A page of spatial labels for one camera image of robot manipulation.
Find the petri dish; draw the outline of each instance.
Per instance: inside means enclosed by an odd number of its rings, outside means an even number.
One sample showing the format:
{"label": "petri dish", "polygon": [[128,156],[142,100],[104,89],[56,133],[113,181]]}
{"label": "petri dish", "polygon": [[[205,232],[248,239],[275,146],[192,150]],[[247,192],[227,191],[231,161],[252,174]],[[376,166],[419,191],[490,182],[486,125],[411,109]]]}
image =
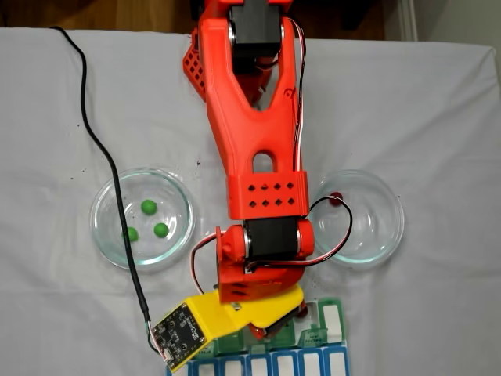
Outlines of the petri dish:
{"label": "petri dish", "polygon": [[[162,266],[174,255],[183,253],[193,235],[195,213],[189,192],[176,175],[157,168],[137,168],[122,172],[119,179],[127,226],[139,233],[139,239],[131,243],[136,268]],[[145,199],[157,204],[154,215],[142,211]],[[153,231],[158,223],[169,229],[165,238],[159,238]],[[128,269],[112,179],[92,203],[90,229],[104,257]]]}
{"label": "petri dish", "polygon": [[[387,260],[397,249],[404,230],[400,200],[379,177],[360,170],[328,175],[315,200],[341,194],[353,212],[351,236],[333,260],[351,269],[368,269]],[[342,205],[325,200],[309,215],[315,231],[315,248],[328,252],[346,233],[349,216]]]}

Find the white tablecloth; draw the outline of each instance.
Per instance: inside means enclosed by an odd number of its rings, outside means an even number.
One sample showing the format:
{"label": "white tablecloth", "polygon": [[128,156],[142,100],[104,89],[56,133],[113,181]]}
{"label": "white tablecloth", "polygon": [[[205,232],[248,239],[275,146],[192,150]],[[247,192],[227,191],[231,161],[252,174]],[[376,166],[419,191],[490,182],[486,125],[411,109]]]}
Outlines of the white tablecloth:
{"label": "white tablecloth", "polygon": [[[196,237],[227,226],[222,164],[185,79],[184,35],[77,31],[88,115],[120,170],[162,166],[196,198]],[[81,61],[56,31],[0,30],[0,368],[5,375],[162,375],[130,276],[92,243],[110,169],[82,124]],[[344,303],[355,376],[501,369],[501,100],[493,51],[473,45],[308,41],[304,159],[361,168],[400,196],[401,247],[374,271],[332,262],[308,298]],[[198,258],[215,282],[214,252]],[[196,291],[187,258],[143,274],[153,320]]]}

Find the black cable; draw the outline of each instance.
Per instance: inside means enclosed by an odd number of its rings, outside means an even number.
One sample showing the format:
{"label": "black cable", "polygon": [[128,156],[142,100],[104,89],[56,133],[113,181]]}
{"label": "black cable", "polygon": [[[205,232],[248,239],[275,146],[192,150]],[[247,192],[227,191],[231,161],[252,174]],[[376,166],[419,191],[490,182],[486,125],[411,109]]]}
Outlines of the black cable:
{"label": "black cable", "polygon": [[54,30],[61,32],[64,35],[64,37],[66,38],[66,40],[68,40],[68,42],[73,46],[73,48],[78,52],[78,54],[81,57],[81,63],[82,63],[81,88],[80,88],[81,116],[83,117],[85,129],[87,129],[87,133],[91,136],[92,141],[94,141],[94,143],[101,150],[101,152],[104,154],[104,156],[108,160],[108,163],[110,164],[111,174],[113,175],[113,181],[114,181],[114,185],[115,185],[115,194],[117,196],[118,215],[120,217],[120,223],[122,226],[122,235],[124,237],[125,254],[127,255],[128,268],[131,272],[132,283],[134,284],[135,293],[138,295],[139,305],[141,307],[141,311],[142,311],[142,314],[144,316],[144,320],[146,322],[149,322],[149,321],[151,321],[150,311],[148,309],[148,303],[146,303],[146,298],[144,297],[144,294],[142,293],[142,288],[141,288],[141,283],[139,282],[138,272],[135,269],[134,257],[132,256],[131,241],[128,237],[127,220],[125,219],[124,203],[122,201],[122,194],[121,194],[121,190],[120,190],[120,180],[118,178],[117,167],[115,166],[115,162],[114,162],[113,158],[111,157],[110,153],[108,153],[108,150],[104,147],[104,145],[101,143],[101,141],[99,141],[97,136],[92,131],[90,125],[88,124],[87,111],[85,110],[85,83],[87,81],[87,60],[85,59],[84,53],[73,42],[73,40],[70,38],[70,36],[67,34],[67,32],[64,29],[62,29],[59,26],[53,26],[53,27],[51,27],[51,29],[54,29]]}
{"label": "black cable", "polygon": [[299,142],[299,126],[301,122],[301,109],[303,107],[302,105],[302,99],[303,99],[303,76],[305,75],[305,64],[306,64],[306,38],[305,38],[305,31],[303,30],[303,27],[297,22],[294,18],[289,17],[289,19],[296,23],[297,28],[299,28],[299,32],[301,33],[302,38],[301,40],[301,48],[303,50],[303,56],[301,59],[301,71],[299,74],[299,86],[297,88],[297,120],[296,120],[296,129],[294,131],[294,150],[297,148],[297,143]]}
{"label": "black cable", "polygon": [[325,196],[319,198],[317,201],[315,201],[312,206],[310,207],[310,212],[312,209],[319,204],[320,202],[324,200],[337,200],[341,205],[344,206],[346,211],[348,212],[348,215],[350,217],[350,222],[348,224],[348,229],[346,231],[346,234],[344,235],[343,240],[332,250],[327,252],[325,255],[318,257],[316,259],[307,261],[298,261],[298,260],[293,260],[293,261],[275,261],[275,260],[258,260],[258,261],[253,261],[249,262],[246,265],[246,268],[249,270],[255,270],[255,268],[259,266],[265,266],[268,268],[306,268],[308,266],[314,266],[318,265],[321,262],[327,261],[331,257],[333,257],[336,253],[338,253],[344,245],[348,242],[348,239],[350,238],[351,235],[351,230],[353,229],[353,212],[351,211],[350,207],[348,204],[346,204],[343,200],[341,200],[339,197],[336,196]]}
{"label": "black cable", "polygon": [[150,345],[151,349],[157,353],[158,355],[160,355],[160,353],[158,352],[157,349],[155,349],[155,346],[153,346],[153,343],[151,343],[151,334],[150,332],[148,331],[148,345]]}

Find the black circuit board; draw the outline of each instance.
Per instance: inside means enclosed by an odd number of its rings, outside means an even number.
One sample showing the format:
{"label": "black circuit board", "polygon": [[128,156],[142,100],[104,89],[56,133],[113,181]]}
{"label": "black circuit board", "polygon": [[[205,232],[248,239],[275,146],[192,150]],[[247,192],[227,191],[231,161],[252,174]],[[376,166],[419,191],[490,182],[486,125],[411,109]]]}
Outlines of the black circuit board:
{"label": "black circuit board", "polygon": [[207,339],[193,317],[187,304],[183,303],[169,313],[156,327],[153,335],[167,357],[172,370],[202,347]]}

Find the white wall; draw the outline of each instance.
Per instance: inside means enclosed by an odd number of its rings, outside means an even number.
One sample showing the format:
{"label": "white wall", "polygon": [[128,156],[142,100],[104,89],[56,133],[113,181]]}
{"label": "white wall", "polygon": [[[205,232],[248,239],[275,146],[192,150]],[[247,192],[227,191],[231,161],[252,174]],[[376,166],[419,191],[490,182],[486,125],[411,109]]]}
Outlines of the white wall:
{"label": "white wall", "polygon": [[501,0],[413,2],[420,41],[491,45],[498,51],[501,67]]}

